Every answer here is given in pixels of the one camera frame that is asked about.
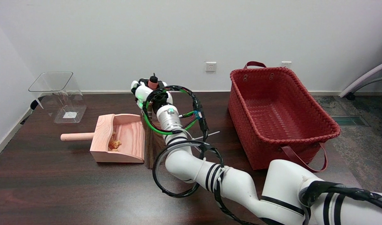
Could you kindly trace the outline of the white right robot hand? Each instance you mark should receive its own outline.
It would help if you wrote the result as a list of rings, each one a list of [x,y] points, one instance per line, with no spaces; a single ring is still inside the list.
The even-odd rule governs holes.
[[[151,76],[149,79],[141,78],[138,81],[133,81],[131,84],[131,92],[135,96],[137,106],[142,109],[149,94],[156,89],[167,86],[167,83],[160,81],[157,77]],[[146,107],[148,115],[157,114],[157,111],[168,104],[173,104],[173,98],[170,91],[164,92],[161,96],[155,96],[155,100],[151,100]]]

